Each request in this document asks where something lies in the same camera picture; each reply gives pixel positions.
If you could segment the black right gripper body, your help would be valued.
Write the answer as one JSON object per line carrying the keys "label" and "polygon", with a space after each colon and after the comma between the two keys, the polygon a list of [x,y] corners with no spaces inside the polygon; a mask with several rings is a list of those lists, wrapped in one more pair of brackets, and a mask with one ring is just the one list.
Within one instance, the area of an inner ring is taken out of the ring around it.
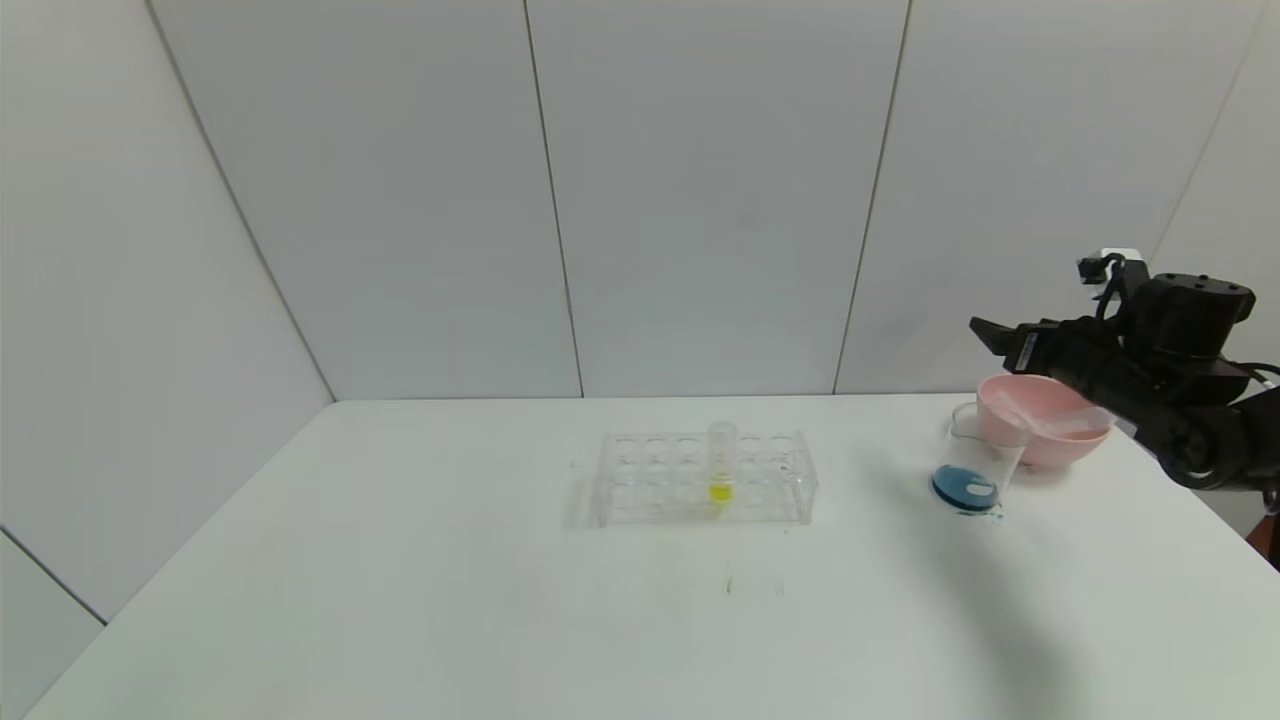
{"label": "black right gripper body", "polygon": [[1020,324],[1004,369],[1015,375],[1048,377],[1089,395],[1094,377],[1120,356],[1120,341],[1094,316]]}

